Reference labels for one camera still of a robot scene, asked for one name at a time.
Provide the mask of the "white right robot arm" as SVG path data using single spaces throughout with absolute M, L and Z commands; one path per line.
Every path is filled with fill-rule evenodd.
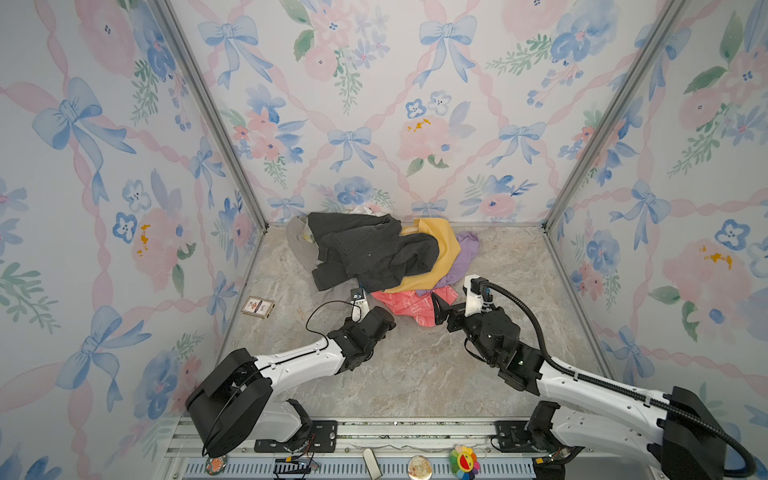
M 722 479 L 727 443 L 700 397 L 628 386 L 557 362 L 520 339 L 489 294 L 450 305 L 432 295 L 435 322 L 465 334 L 471 356 L 511 388 L 539 397 L 526 432 L 541 451 L 595 449 L 630 457 L 669 479 Z

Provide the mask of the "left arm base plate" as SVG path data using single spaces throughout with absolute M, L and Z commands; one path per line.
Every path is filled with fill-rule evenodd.
M 311 426 L 302 426 L 285 442 L 256 440 L 254 452 L 286 455 L 298 455 L 307 452 L 333 453 L 337 444 L 338 426 L 336 420 L 313 421 Z

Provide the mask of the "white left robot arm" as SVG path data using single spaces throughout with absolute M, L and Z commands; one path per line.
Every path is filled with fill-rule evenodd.
M 375 307 L 313 344 L 280 354 L 231 351 L 185 401 L 200 439 L 201 455 L 218 458 L 246 441 L 287 452 L 302 450 L 313 420 L 295 399 L 279 396 L 311 380 L 352 371 L 370 360 L 378 342 L 395 328 L 394 317 Z

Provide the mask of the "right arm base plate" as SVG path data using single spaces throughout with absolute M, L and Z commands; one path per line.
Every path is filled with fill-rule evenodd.
M 492 446 L 502 453 L 556 452 L 560 445 L 546 437 L 535 437 L 529 432 L 524 420 L 497 420 L 493 423 Z

